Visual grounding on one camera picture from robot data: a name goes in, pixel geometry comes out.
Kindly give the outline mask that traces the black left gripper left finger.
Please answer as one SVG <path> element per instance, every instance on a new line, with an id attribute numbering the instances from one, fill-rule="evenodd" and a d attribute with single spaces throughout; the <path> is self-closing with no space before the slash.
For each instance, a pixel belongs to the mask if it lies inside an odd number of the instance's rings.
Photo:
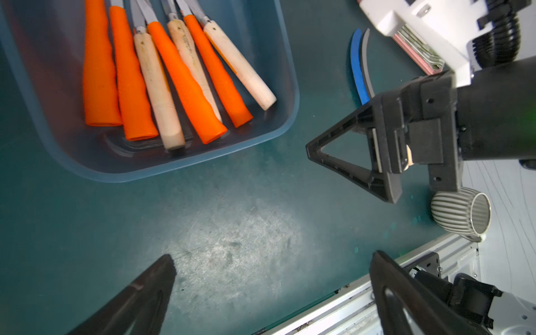
<path id="1" fill-rule="evenodd" d="M 160 334 L 177 275 L 162 255 L 124 290 L 70 334 Z"/>

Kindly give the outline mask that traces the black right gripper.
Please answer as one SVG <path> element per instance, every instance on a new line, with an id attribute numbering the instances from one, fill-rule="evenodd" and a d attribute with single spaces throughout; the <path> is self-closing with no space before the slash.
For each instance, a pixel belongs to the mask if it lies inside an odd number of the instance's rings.
<path id="1" fill-rule="evenodd" d="M 410 164 L 428 167 L 434 191 L 459 190 L 466 161 L 514 159 L 534 170 L 535 59 L 485 68 L 464 87 L 453 81 L 433 75 L 377 95 L 309 142 L 308 159 L 393 204 Z M 367 137 L 372 169 L 323 151 L 351 131 Z"/>

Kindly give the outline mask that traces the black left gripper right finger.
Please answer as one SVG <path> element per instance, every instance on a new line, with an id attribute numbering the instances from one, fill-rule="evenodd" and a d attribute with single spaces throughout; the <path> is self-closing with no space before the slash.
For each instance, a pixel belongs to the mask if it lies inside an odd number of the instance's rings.
<path id="1" fill-rule="evenodd" d="M 456 315 L 383 251 L 372 256 L 370 278 L 385 334 L 412 334 L 408 312 L 423 334 L 477 334 L 477 327 Z"/>

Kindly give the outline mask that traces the wooden handle sickle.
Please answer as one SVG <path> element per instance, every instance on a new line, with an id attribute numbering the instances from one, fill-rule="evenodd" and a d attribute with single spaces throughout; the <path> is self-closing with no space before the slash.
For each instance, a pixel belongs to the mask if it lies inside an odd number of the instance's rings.
<path id="1" fill-rule="evenodd" d="M 353 34 L 350 42 L 350 65 L 353 72 L 355 87 L 357 89 L 357 95 L 359 96 L 361 104 L 365 105 L 369 102 L 370 97 L 362 69 L 361 44 L 363 36 L 364 33 L 361 29 L 357 29 Z"/>
<path id="2" fill-rule="evenodd" d="M 186 1 L 188 7 L 202 25 L 202 30 L 226 64 L 245 86 L 248 93 L 264 110 L 269 110 L 277 98 L 258 75 L 245 56 L 226 35 L 222 28 L 202 10 L 198 1 Z"/>
<path id="3" fill-rule="evenodd" d="M 168 151 L 183 148 L 186 144 L 184 132 L 159 53 L 148 33 L 147 22 L 138 2 L 131 0 L 129 4 L 135 29 L 135 51 L 163 146 Z"/>
<path id="4" fill-rule="evenodd" d="M 119 108 L 125 137 L 128 141 L 155 138 L 159 132 L 152 119 L 145 81 L 123 1 L 110 2 L 110 19 L 117 68 Z"/>
<path id="5" fill-rule="evenodd" d="M 191 32 L 188 30 L 187 25 L 179 18 L 175 1 L 161 0 L 161 4 L 168 18 L 167 28 L 182 61 L 188 67 L 196 82 L 200 85 L 202 92 L 212 106 L 217 119 L 222 121 L 214 95 L 210 89 L 209 82 L 207 81 L 205 71 L 202 67 L 202 62 L 198 57 L 193 37 L 191 36 Z"/>

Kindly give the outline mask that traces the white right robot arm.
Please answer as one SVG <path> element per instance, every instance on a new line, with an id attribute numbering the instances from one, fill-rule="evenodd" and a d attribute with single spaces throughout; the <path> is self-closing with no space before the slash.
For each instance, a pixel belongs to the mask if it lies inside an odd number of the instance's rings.
<path id="1" fill-rule="evenodd" d="M 385 36 L 411 28 L 448 66 L 378 94 L 307 145 L 311 161 L 395 203 L 426 165 L 433 191 L 461 188 L 463 163 L 535 168 L 535 58 L 516 58 L 529 1 L 361 1 Z"/>

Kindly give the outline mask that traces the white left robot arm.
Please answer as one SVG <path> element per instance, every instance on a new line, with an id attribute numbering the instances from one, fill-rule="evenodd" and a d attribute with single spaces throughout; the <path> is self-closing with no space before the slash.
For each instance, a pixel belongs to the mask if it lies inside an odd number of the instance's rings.
<path id="1" fill-rule="evenodd" d="M 535 305 L 467 274 L 452 283 L 411 274 L 383 251 L 372 256 L 371 285 L 385 334 L 534 334 Z M 71 334 L 159 334 L 176 269 L 162 255 Z"/>

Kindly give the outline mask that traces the blue plastic storage box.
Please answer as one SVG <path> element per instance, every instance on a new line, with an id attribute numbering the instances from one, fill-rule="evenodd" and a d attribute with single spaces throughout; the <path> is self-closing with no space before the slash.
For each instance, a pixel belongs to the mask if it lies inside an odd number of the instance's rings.
<path id="1" fill-rule="evenodd" d="M 94 181 L 225 156 L 297 116 L 279 1 L 3 1 L 1 43 L 45 148 Z"/>

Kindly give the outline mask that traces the pink tray with checkered cloth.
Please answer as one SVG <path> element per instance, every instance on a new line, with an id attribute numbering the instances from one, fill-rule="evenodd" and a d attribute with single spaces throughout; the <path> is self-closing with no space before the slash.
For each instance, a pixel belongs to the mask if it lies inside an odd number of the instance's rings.
<path id="1" fill-rule="evenodd" d="M 396 10 L 402 1 L 357 1 L 373 26 L 385 36 L 386 29 L 396 44 L 424 71 L 435 75 L 445 70 L 445 61 L 414 30 Z"/>

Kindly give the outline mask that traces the grey ribbed mug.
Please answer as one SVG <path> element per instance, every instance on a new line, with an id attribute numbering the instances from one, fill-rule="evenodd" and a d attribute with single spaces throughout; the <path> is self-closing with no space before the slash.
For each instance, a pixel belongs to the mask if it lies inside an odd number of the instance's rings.
<path id="1" fill-rule="evenodd" d="M 489 197 L 471 188 L 463 187 L 457 192 L 439 191 L 431 199 L 434 221 L 449 233 L 474 243 L 486 239 L 491 213 Z"/>

